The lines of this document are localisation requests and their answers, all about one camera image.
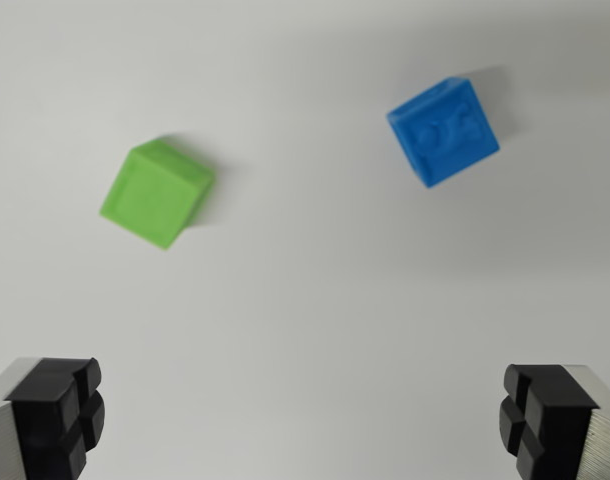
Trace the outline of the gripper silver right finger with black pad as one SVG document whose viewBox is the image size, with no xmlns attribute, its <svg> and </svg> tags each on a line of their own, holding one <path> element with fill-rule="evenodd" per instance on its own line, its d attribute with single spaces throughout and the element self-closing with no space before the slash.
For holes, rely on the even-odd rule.
<svg viewBox="0 0 610 480">
<path fill-rule="evenodd" d="M 610 389 L 585 365 L 510 364 L 504 448 L 527 480 L 610 479 Z"/>
</svg>

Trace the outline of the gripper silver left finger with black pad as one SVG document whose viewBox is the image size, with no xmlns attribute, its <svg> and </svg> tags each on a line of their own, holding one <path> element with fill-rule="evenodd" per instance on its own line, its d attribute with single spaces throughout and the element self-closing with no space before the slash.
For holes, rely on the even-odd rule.
<svg viewBox="0 0 610 480">
<path fill-rule="evenodd" d="M 0 479 L 79 478 L 104 428 L 101 379 L 94 358 L 14 360 L 0 374 Z"/>
</svg>

